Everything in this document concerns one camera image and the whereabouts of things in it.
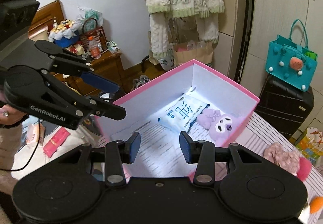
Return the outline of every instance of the purple plush toy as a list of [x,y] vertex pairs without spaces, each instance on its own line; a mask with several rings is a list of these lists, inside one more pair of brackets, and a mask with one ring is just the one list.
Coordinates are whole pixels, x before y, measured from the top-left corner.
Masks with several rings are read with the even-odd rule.
[[239,125],[238,120],[231,115],[224,114],[217,121],[211,123],[209,136],[217,141],[227,139]]
[[196,121],[205,129],[210,129],[211,123],[218,121],[220,116],[220,110],[206,108],[197,116]]

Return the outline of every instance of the wooden floor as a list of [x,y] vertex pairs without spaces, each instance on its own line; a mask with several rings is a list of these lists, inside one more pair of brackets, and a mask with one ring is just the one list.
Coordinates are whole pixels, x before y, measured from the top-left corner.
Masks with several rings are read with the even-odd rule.
[[139,78],[141,75],[146,75],[151,80],[166,73],[165,70],[158,65],[152,64],[149,60],[145,62],[145,72],[142,73],[141,63],[125,70],[125,79],[123,79],[123,88],[126,93],[129,93],[133,87],[132,81]]

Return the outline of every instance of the pink packet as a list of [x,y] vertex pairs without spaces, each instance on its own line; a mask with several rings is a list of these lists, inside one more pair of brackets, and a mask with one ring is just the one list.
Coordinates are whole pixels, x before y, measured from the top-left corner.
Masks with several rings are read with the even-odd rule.
[[61,127],[43,147],[44,153],[48,157],[53,156],[54,152],[64,143],[70,134],[64,127]]

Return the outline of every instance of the pink box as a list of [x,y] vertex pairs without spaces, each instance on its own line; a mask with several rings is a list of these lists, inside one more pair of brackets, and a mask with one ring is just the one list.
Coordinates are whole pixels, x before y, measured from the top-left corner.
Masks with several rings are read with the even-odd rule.
[[200,99],[211,108],[240,118],[240,125],[225,140],[216,143],[208,131],[195,123],[189,135],[227,147],[244,130],[259,98],[218,71],[191,60],[148,82],[114,102],[126,109],[120,121],[97,117],[102,134],[109,141],[127,140],[134,131],[141,133],[141,147],[126,171],[135,177],[181,177],[190,175],[196,165],[185,162],[179,135],[161,126],[157,119],[174,105],[183,93]]

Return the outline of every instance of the brown paper shopping bag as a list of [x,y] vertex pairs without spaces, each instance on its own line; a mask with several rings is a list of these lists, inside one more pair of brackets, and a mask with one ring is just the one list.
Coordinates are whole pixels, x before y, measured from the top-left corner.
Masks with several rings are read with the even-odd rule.
[[211,42],[208,42],[203,48],[178,52],[179,48],[187,48],[187,43],[180,43],[174,46],[174,64],[176,67],[192,59],[212,67],[213,48]]

